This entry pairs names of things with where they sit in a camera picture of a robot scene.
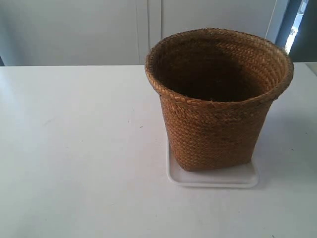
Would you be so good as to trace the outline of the brown woven basket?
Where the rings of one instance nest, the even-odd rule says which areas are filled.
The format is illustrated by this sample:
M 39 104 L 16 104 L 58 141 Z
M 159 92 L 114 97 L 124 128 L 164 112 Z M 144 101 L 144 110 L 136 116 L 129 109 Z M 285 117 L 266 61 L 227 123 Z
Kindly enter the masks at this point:
M 293 72 L 271 41 L 221 28 L 170 35 L 145 62 L 172 154 L 190 172 L 250 162 L 269 108 Z

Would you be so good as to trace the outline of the white plastic tray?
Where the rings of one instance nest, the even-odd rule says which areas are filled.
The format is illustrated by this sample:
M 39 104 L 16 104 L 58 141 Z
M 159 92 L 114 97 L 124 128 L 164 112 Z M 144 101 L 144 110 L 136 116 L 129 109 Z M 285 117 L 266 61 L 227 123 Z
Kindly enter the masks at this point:
M 252 188 L 259 182 L 259 173 L 253 162 L 218 170 L 187 172 L 177 163 L 169 144 L 166 173 L 172 183 L 184 187 Z

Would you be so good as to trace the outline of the dark window frame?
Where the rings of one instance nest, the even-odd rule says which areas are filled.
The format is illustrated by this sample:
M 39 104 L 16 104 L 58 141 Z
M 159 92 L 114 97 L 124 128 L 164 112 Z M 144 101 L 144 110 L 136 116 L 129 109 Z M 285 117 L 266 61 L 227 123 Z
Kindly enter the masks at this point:
M 293 62 L 316 62 L 317 1 L 276 0 L 266 38 Z

